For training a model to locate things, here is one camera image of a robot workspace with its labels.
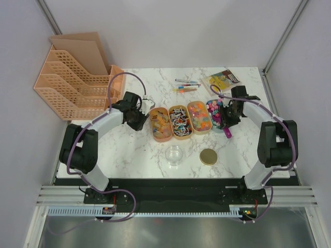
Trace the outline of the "magenta plastic scoop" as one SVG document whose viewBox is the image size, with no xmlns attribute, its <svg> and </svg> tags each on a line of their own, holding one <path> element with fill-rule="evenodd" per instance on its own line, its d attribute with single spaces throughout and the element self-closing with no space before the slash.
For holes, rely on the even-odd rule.
<svg viewBox="0 0 331 248">
<path fill-rule="evenodd" d="M 232 137 L 232 133 L 230 129 L 227 127 L 226 122 L 223 120 L 222 116 L 219 115 L 218 117 L 214 118 L 216 122 L 216 126 L 218 130 L 222 130 L 225 134 L 225 136 L 230 139 Z"/>
</svg>

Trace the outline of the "gold metal lid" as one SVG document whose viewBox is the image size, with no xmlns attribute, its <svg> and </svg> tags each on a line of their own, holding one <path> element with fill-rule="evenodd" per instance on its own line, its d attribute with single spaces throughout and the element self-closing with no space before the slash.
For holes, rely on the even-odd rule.
<svg viewBox="0 0 331 248">
<path fill-rule="evenodd" d="M 218 155 L 215 150 L 206 148 L 200 152 L 199 158 L 205 165 L 214 165 L 218 160 Z"/>
</svg>

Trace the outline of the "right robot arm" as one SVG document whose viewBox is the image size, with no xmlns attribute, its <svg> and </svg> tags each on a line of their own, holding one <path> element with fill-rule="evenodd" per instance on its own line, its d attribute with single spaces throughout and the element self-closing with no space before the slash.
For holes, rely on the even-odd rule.
<svg viewBox="0 0 331 248">
<path fill-rule="evenodd" d="M 284 120 L 266 108 L 257 96 L 250 96 L 245 86 L 235 86 L 228 105 L 220 110 L 221 126 L 230 128 L 249 118 L 260 128 L 257 155 L 258 160 L 252 170 L 243 177 L 245 186 L 237 190 L 238 200 L 249 203 L 255 198 L 255 190 L 260 190 L 274 172 L 289 171 L 298 158 L 297 123 Z"/>
</svg>

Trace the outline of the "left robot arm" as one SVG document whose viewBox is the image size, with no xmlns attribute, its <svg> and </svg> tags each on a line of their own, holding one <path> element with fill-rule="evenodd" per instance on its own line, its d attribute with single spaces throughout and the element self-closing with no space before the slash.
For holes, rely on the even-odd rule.
<svg viewBox="0 0 331 248">
<path fill-rule="evenodd" d="M 84 125 L 70 124 L 66 128 L 59 161 L 66 165 L 67 173 L 79 175 L 96 191 L 96 198 L 102 203 L 113 199 L 110 181 L 97 165 L 100 138 L 113 128 L 127 124 L 135 131 L 142 130 L 155 102 L 132 92 L 125 92 L 124 98 L 113 103 L 101 115 Z"/>
</svg>

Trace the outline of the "peach tray of gummy candies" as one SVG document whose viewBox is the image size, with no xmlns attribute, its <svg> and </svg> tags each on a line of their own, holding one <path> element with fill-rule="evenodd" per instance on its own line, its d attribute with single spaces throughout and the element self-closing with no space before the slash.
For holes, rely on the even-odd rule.
<svg viewBox="0 0 331 248">
<path fill-rule="evenodd" d="M 152 135 L 157 142 L 166 142 L 173 137 L 169 112 L 164 107 L 155 107 L 149 113 Z"/>
</svg>

